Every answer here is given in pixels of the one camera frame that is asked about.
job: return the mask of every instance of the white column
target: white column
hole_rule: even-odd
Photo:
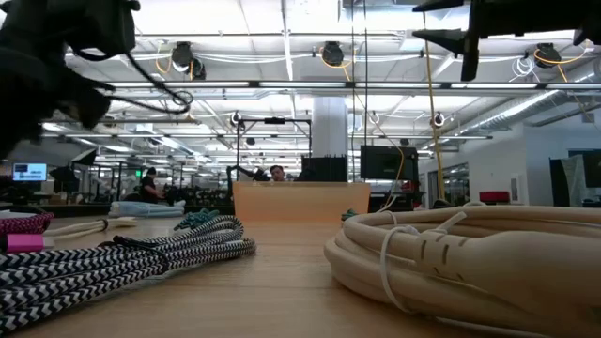
[[[344,97],[313,98],[313,157],[345,156],[348,150]]]

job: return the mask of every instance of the workbench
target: workbench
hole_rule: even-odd
[[[53,220],[51,228],[98,217]],[[85,248],[119,234],[167,236],[179,219],[141,219],[59,242]],[[460,329],[358,296],[335,282],[323,244],[340,223],[245,223],[256,255],[170,272],[75,306],[14,337],[499,337]]]

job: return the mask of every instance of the black and white braided cable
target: black and white braided cable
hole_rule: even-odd
[[[0,335],[168,269],[252,254],[241,222],[220,216],[133,246],[0,255]]]

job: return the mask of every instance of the pink braided cable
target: pink braided cable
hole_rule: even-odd
[[[0,235],[41,234],[48,228],[53,217],[52,212],[47,212],[28,218],[0,220]]]

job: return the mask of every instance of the person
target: person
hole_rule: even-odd
[[[270,168],[271,179],[274,182],[284,182],[285,181],[285,173],[282,165],[273,165]]]
[[[150,168],[146,171],[146,176],[142,178],[142,189],[140,190],[140,197],[142,202],[146,203],[159,203],[159,199],[163,198],[163,193],[159,192],[154,185],[154,178],[157,176],[157,169]]]

